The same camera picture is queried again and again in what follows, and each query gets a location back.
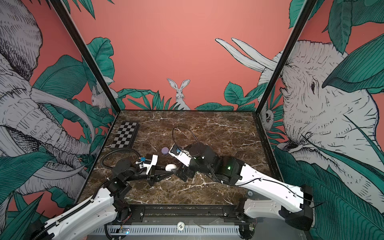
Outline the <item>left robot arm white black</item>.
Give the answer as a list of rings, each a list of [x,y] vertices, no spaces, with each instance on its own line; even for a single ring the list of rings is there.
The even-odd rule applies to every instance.
[[[175,173],[177,166],[158,166],[158,156],[143,158],[133,149],[121,149],[137,155],[135,163],[123,158],[112,167],[113,177],[102,183],[92,196],[58,217],[44,223],[37,220],[29,225],[25,240],[80,240],[93,230],[119,218],[128,220],[133,214],[125,195],[131,190],[130,181],[146,180],[150,185]]]

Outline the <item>purple earbud charging case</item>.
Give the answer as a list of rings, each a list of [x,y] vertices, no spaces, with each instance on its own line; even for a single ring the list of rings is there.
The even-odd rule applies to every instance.
[[[163,155],[167,155],[167,154],[169,153],[169,148],[167,148],[167,147],[163,147],[163,148],[161,149],[161,152],[162,152]]]

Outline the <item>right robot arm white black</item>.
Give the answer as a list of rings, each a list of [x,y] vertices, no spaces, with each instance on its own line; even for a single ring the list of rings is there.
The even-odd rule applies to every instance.
[[[181,162],[173,173],[182,181],[193,179],[195,173],[205,174],[212,181],[231,187],[245,188],[266,200],[248,199],[240,203],[243,215],[251,218],[275,218],[289,226],[309,231],[314,222],[313,188],[295,186],[269,177],[232,156],[219,156],[210,146],[198,140],[180,147],[174,143],[169,155]]]

